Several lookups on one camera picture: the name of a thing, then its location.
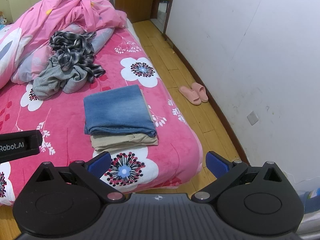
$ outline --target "plaid shirt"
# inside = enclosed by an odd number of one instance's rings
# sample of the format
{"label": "plaid shirt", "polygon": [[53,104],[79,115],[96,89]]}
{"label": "plaid shirt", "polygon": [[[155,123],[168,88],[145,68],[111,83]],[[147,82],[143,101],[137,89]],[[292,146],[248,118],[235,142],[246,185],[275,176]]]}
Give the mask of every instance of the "plaid shirt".
{"label": "plaid shirt", "polygon": [[94,64],[94,50],[91,41],[96,32],[76,34],[72,32],[55,32],[49,44],[56,51],[56,57],[63,71],[77,65],[88,72],[88,80],[102,76],[106,71],[101,65]]}

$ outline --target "door frame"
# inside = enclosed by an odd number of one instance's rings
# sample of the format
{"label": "door frame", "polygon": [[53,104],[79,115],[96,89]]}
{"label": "door frame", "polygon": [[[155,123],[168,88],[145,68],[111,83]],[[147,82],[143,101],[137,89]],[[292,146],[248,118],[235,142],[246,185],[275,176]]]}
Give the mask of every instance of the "door frame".
{"label": "door frame", "polygon": [[[169,1],[168,12],[167,12],[167,16],[166,16],[165,23],[164,23],[163,35],[165,35],[165,32],[167,30],[169,16],[170,16],[171,7],[172,7],[172,2],[173,2],[173,0]],[[158,18],[159,4],[160,4],[160,0],[153,0],[150,19],[157,19]]]}

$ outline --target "electrical outlet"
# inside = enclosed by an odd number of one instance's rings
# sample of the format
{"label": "electrical outlet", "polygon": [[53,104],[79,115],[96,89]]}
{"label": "electrical outlet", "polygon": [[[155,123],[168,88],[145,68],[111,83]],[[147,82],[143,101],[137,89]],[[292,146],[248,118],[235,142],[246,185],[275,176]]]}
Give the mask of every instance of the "electrical outlet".
{"label": "electrical outlet", "polygon": [[259,121],[259,118],[255,111],[252,111],[248,116],[247,116],[249,122],[251,125],[254,125],[257,121]]}

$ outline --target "footwear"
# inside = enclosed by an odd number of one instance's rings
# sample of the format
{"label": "footwear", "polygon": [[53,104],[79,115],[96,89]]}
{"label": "footwear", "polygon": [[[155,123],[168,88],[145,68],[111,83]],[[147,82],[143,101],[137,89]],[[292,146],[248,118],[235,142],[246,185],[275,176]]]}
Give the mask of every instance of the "footwear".
{"label": "footwear", "polygon": [[179,87],[179,91],[186,99],[190,101],[190,103],[198,106],[201,104],[201,99],[199,98],[196,91],[193,91],[185,86]]}
{"label": "footwear", "polygon": [[198,96],[202,102],[204,102],[204,103],[208,102],[208,96],[205,92],[204,86],[202,86],[198,83],[193,83],[191,85],[191,88],[198,94]]}

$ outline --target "silver screw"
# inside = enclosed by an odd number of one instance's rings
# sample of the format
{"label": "silver screw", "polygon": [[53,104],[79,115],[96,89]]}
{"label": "silver screw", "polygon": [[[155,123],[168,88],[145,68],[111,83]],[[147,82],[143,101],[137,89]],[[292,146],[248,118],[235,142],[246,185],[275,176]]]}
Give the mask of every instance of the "silver screw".
{"label": "silver screw", "polygon": [[205,191],[199,191],[195,194],[195,197],[197,199],[208,199],[210,197],[210,194],[208,192],[205,192]]}
{"label": "silver screw", "polygon": [[122,199],[122,196],[123,195],[120,192],[112,192],[107,195],[107,198],[111,200],[119,200]]}

